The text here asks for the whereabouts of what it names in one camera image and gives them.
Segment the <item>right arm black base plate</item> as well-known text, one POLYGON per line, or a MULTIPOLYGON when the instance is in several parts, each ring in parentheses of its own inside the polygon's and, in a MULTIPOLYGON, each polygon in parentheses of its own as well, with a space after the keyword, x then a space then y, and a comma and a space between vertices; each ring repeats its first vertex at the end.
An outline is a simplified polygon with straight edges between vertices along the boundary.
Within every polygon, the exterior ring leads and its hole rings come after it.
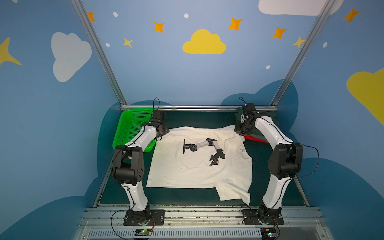
POLYGON ((243 224, 245 225, 283 225, 284 219, 281 214, 281 208, 274 210, 254 210, 243 209, 243 224))

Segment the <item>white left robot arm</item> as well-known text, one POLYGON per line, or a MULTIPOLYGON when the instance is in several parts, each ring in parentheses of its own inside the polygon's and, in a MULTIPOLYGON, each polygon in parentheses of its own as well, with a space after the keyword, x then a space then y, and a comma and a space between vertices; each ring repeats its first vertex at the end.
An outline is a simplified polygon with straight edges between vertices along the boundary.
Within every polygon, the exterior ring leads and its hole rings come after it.
POLYGON ((147 225, 151 208, 144 193, 144 152, 152 141, 169 132, 165 113, 150 108, 131 109, 119 120, 114 140, 112 175, 125 190, 130 202, 125 225, 147 225))

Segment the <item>white printed t shirt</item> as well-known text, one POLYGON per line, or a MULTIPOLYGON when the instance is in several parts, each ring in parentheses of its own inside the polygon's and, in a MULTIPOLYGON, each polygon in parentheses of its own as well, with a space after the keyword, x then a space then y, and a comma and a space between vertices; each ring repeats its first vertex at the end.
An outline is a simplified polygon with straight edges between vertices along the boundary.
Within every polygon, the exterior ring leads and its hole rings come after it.
POLYGON ((221 201, 251 201, 252 157, 244 146, 245 138, 229 125, 218 129, 180 127, 171 129, 157 142, 146 186, 148 188, 212 189, 221 201), (214 146, 195 152, 184 150, 183 144, 197 144, 206 139, 217 140, 225 158, 211 165, 214 146))

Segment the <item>green plastic perforated basket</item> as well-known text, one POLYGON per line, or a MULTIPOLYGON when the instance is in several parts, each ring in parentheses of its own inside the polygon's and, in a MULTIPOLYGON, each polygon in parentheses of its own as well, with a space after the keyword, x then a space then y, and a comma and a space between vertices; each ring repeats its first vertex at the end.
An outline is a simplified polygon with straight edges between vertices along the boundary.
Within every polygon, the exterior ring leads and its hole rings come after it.
POLYGON ((121 114, 113 141, 114 155, 121 150, 117 146, 126 145, 131 148, 137 146, 131 143, 137 141, 138 136, 143 132, 142 126, 151 120, 152 113, 152 108, 141 108, 126 110, 121 114))

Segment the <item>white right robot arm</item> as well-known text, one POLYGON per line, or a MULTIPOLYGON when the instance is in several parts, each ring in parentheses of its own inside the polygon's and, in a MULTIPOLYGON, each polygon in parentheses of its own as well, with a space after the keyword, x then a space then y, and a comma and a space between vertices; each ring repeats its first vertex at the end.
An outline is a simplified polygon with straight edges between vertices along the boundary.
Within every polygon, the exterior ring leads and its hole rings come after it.
POLYGON ((250 136, 255 129, 261 132, 273 150, 268 161, 270 181, 258 208, 257 218, 261 225, 275 222, 283 224, 282 200, 288 185, 301 171, 304 145, 289 139, 267 112, 257 110, 252 103, 245 103, 235 132, 250 136))

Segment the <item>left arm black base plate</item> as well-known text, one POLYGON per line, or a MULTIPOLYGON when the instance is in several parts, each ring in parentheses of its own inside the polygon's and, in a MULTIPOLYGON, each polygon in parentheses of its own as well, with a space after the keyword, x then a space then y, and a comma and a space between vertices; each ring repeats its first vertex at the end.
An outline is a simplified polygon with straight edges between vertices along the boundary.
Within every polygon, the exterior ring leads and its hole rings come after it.
POLYGON ((163 226, 165 210, 144 210, 141 212, 128 210, 124 217, 124 226, 163 226))

